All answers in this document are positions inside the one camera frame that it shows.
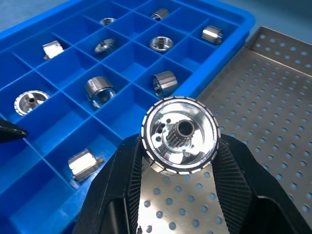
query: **hole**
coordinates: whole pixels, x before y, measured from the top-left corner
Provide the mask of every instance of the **hole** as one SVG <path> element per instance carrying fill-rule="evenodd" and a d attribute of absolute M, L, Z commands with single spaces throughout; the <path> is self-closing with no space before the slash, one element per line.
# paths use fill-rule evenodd
<path fill-rule="evenodd" d="M 170 228 L 170 230 L 175 230 L 176 229 L 176 224 L 173 223 L 173 222 L 169 223 L 169 228 Z"/>
<path fill-rule="evenodd" d="M 170 183 L 169 177 L 166 176 L 166 177 L 164 178 L 164 182 L 165 182 L 165 184 L 169 184 L 169 183 Z"/>
<path fill-rule="evenodd" d="M 147 232 L 147 233 L 151 233 L 152 230 L 153 230 L 153 228 L 152 228 L 151 225 L 148 225 L 148 226 L 146 227 L 146 232 Z"/>
<path fill-rule="evenodd" d="M 151 206 L 151 202 L 150 201 L 145 201 L 144 202 L 144 206 L 145 207 L 150 207 Z"/>
<path fill-rule="evenodd" d="M 203 213 L 207 213 L 207 212 L 208 212 L 208 207 L 207 207 L 207 206 L 202 206 L 202 207 L 201 207 L 201 211 L 202 211 Z"/>
<path fill-rule="evenodd" d="M 215 200 L 215 194 L 214 193 L 210 193 L 210 199 Z"/>
<path fill-rule="evenodd" d="M 163 217 L 163 213 L 161 211 L 157 211 L 156 212 L 156 217 L 157 218 L 162 218 Z"/>
<path fill-rule="evenodd" d="M 159 188 L 155 188 L 154 189 L 154 194 L 155 195 L 159 195 L 160 194 L 160 189 Z"/>
<path fill-rule="evenodd" d="M 168 206 L 172 205 L 172 199 L 171 199 L 171 198 L 167 198 L 167 199 L 166 199 L 166 204 L 167 204 Z"/>
<path fill-rule="evenodd" d="M 185 215 L 185 209 L 181 208 L 179 210 L 179 215 L 184 216 Z"/>
<path fill-rule="evenodd" d="M 302 207 L 302 210 L 303 210 L 303 212 L 305 212 L 305 213 L 307 213 L 307 212 L 310 211 L 310 209 L 309 209 L 309 207 L 308 207 L 307 205 L 304 205 L 304 206 Z"/>
<path fill-rule="evenodd" d="M 183 137 L 190 137 L 194 133 L 194 125 L 190 121 L 181 121 L 177 128 Z"/>
<path fill-rule="evenodd" d="M 292 156 L 291 153 L 286 153 L 286 157 L 289 158 L 289 159 L 291 159 L 293 156 Z"/>
<path fill-rule="evenodd" d="M 191 202 L 191 203 L 194 202 L 194 201 L 195 201 L 195 197 L 189 196 L 189 197 L 188 197 L 188 201 Z"/>
<path fill-rule="evenodd" d="M 282 163 L 282 168 L 283 168 L 283 169 L 287 169 L 287 168 L 288 168 L 288 165 L 287 165 L 286 162 L 283 162 L 283 163 Z"/>
<path fill-rule="evenodd" d="M 203 186 L 202 186 L 202 184 L 196 184 L 196 188 L 198 189 L 198 190 L 202 190 L 203 189 Z"/>
<path fill-rule="evenodd" d="M 177 193 L 180 193 L 181 191 L 182 191 L 182 188 L 181 188 L 181 186 L 176 186 L 175 187 L 175 191 L 177 192 Z"/>
<path fill-rule="evenodd" d="M 197 219 L 193 220 L 193 227 L 197 228 L 199 226 L 199 221 Z"/>
<path fill-rule="evenodd" d="M 210 178 L 209 172 L 205 172 L 205 173 L 204 173 L 204 177 L 205 177 L 205 178 Z"/>

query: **perforated metal tray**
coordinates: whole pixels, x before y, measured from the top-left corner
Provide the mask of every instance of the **perforated metal tray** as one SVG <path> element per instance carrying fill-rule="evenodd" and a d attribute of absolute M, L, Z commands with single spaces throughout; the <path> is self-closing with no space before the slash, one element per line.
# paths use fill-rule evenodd
<path fill-rule="evenodd" d="M 261 27 L 197 99 L 223 133 L 248 145 L 312 227 L 311 64 L 311 45 Z M 139 224 L 143 233 L 228 233 L 211 166 L 172 177 L 145 169 Z"/>

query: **metal bushing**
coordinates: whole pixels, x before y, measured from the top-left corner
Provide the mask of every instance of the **metal bushing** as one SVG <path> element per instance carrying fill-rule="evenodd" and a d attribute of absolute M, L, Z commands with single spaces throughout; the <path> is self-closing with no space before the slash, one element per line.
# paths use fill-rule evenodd
<path fill-rule="evenodd" d="M 104 18 L 104 19 L 101 19 L 99 21 L 99 23 L 102 25 L 108 25 L 108 24 L 114 22 L 115 20 L 116 20 L 115 18 Z"/>
<path fill-rule="evenodd" d="M 222 29 L 209 25 L 203 30 L 201 38 L 219 45 L 222 43 Z"/>
<path fill-rule="evenodd" d="M 158 52 L 166 52 L 173 47 L 173 41 L 168 37 L 154 37 L 150 42 L 150 47 Z"/>
<path fill-rule="evenodd" d="M 141 137 L 148 164 L 172 176 L 206 168 L 217 154 L 221 133 L 204 104 L 177 96 L 162 99 L 147 111 Z"/>
<path fill-rule="evenodd" d="M 93 108 L 98 109 L 116 95 L 113 85 L 105 77 L 93 77 L 88 80 L 85 89 Z"/>
<path fill-rule="evenodd" d="M 153 88 L 159 98 L 170 96 L 177 89 L 177 80 L 172 71 L 153 75 Z"/>
<path fill-rule="evenodd" d="M 151 18 L 157 21 L 161 21 L 167 15 L 169 15 L 169 11 L 165 8 L 160 8 L 158 11 L 155 11 L 151 14 Z"/>
<path fill-rule="evenodd" d="M 31 90 L 19 95 L 14 102 L 16 112 L 24 116 L 31 112 L 35 107 L 41 105 L 50 96 L 38 90 Z"/>
<path fill-rule="evenodd" d="M 105 56 L 111 54 L 117 49 L 117 43 L 114 38 L 108 38 L 106 40 L 101 41 L 94 48 L 95 54 L 103 54 Z"/>

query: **blue surface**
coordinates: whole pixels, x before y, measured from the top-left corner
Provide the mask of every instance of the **blue surface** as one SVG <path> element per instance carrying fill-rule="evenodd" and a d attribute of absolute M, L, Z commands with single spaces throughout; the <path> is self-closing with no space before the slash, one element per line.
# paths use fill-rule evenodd
<path fill-rule="evenodd" d="M 149 18 L 161 7 L 170 15 Z M 117 21 L 102 26 L 106 17 Z M 87 148 L 105 162 L 121 140 L 140 130 L 146 111 L 158 101 L 152 75 L 171 70 L 175 95 L 196 95 L 244 43 L 253 17 L 217 1 L 71 0 L 0 34 L 0 117 L 24 127 L 26 140 L 0 145 L 0 233 L 56 234 L 72 225 L 94 176 L 72 180 L 67 160 Z M 216 47 L 203 41 L 207 25 L 224 30 Z M 154 36 L 169 36 L 167 53 L 151 50 Z M 99 41 L 114 37 L 117 51 L 93 54 Z M 42 45 L 58 40 L 65 51 L 45 61 Z M 86 81 L 106 76 L 117 96 L 93 110 Z M 50 99 L 21 117 L 15 98 L 42 90 Z"/>

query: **metal part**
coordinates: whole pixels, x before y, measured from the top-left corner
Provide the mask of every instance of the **metal part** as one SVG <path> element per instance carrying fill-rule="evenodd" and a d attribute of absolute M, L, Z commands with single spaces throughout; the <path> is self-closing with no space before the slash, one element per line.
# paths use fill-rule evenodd
<path fill-rule="evenodd" d="M 100 108 L 116 95 L 115 88 L 105 77 L 93 77 L 87 81 L 85 88 L 87 97 L 95 109 Z"/>
<path fill-rule="evenodd" d="M 115 18 L 104 18 L 104 19 L 101 19 L 99 21 L 99 23 L 102 25 L 108 25 L 108 24 L 114 22 L 115 20 L 116 20 Z"/>
<path fill-rule="evenodd" d="M 261 27 L 198 97 L 221 131 L 277 178 L 310 227 L 311 61 L 312 45 Z"/>
<path fill-rule="evenodd" d="M 169 15 L 169 11 L 165 8 L 160 8 L 158 11 L 155 11 L 151 14 L 151 18 L 157 21 L 161 21 L 167 15 Z"/>
<path fill-rule="evenodd" d="M 207 167 L 216 155 L 220 130 L 203 104 L 189 97 L 168 97 L 147 112 L 141 135 L 150 166 L 170 176 Z"/>
<path fill-rule="evenodd" d="M 154 37 L 150 42 L 150 47 L 158 52 L 166 52 L 173 47 L 173 41 L 168 37 Z"/>
<path fill-rule="evenodd" d="M 208 40 L 216 45 L 220 45 L 222 43 L 222 30 L 209 25 L 203 30 L 201 38 Z"/>
<path fill-rule="evenodd" d="M 117 49 L 117 43 L 114 38 L 108 38 L 106 40 L 101 41 L 94 48 L 94 53 L 99 54 L 103 53 L 105 55 L 109 55 Z"/>
<path fill-rule="evenodd" d="M 172 71 L 165 71 L 153 75 L 155 95 L 159 98 L 170 96 L 177 89 L 177 80 Z"/>
<path fill-rule="evenodd" d="M 63 47 L 61 46 L 61 44 L 57 40 L 43 45 L 43 50 L 46 54 L 43 57 L 44 60 L 52 59 L 56 55 L 59 55 L 60 53 L 64 52 Z"/>
<path fill-rule="evenodd" d="M 68 159 L 68 166 L 73 173 L 73 179 L 82 181 L 99 168 L 103 162 L 103 158 L 95 158 L 90 150 L 85 149 Z"/>
<path fill-rule="evenodd" d="M 15 99 L 14 109 L 19 115 L 24 116 L 31 112 L 35 107 L 41 105 L 49 97 L 49 95 L 42 91 L 27 91 Z"/>

